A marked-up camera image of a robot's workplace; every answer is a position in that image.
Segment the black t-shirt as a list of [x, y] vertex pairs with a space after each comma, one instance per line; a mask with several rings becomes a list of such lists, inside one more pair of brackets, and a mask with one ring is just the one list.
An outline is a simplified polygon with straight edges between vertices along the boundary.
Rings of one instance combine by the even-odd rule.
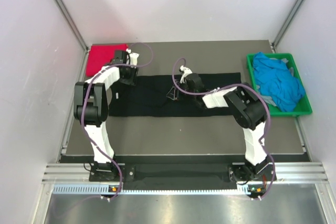
[[111, 87], [109, 116], [209, 117], [231, 115], [229, 108], [205, 107], [201, 96], [177, 93], [171, 75], [139, 76], [136, 85], [116, 82]]

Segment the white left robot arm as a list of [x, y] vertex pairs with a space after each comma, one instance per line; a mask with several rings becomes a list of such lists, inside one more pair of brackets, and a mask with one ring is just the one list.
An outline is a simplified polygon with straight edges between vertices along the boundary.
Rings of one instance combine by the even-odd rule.
[[138, 57], [139, 54], [131, 49], [117, 50], [111, 62], [92, 78], [75, 84], [74, 118], [79, 120], [93, 148], [90, 179], [94, 181], [109, 181], [120, 176], [106, 128], [109, 116], [107, 90], [119, 81], [135, 84], [139, 70]]

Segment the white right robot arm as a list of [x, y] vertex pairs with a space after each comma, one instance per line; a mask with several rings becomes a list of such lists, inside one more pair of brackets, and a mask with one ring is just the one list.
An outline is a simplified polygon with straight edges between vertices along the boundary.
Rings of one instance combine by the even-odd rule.
[[266, 102], [248, 84], [231, 84], [206, 90], [196, 73], [182, 68], [180, 80], [172, 75], [179, 95], [190, 97], [202, 109], [228, 109], [242, 128], [245, 140], [245, 162], [229, 168], [230, 179], [239, 185], [259, 179], [272, 165], [271, 181], [275, 179], [275, 160], [266, 150], [265, 136], [270, 126], [270, 112]]

